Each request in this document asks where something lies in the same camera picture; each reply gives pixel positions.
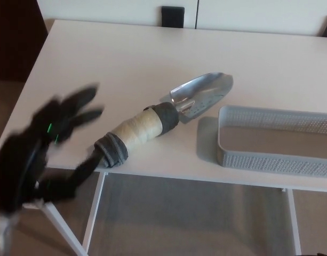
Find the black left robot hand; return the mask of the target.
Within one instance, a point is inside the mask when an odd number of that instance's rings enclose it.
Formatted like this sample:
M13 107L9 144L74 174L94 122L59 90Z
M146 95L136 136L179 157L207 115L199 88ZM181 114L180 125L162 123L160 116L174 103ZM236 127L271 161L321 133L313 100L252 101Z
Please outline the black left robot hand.
M54 175L43 181L38 178L47 164L50 145L67 141L74 129L98 119L103 107L82 112L96 96L97 84L60 99L52 98L32 116L30 124L11 133L0 148L0 213L12 215L22 204L37 199L58 202L75 197L76 189L92 174L100 156L92 154L71 176Z

